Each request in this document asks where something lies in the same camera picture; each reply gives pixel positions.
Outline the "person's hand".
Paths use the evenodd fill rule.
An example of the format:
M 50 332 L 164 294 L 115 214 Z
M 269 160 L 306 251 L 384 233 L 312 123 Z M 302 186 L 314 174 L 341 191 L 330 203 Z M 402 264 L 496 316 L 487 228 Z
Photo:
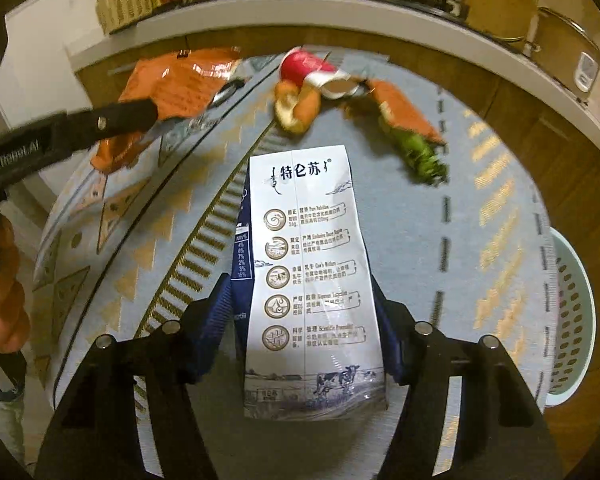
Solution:
M 10 221 L 0 214 L 0 353 L 19 351 L 30 335 L 24 289 L 17 274 L 20 253 Z

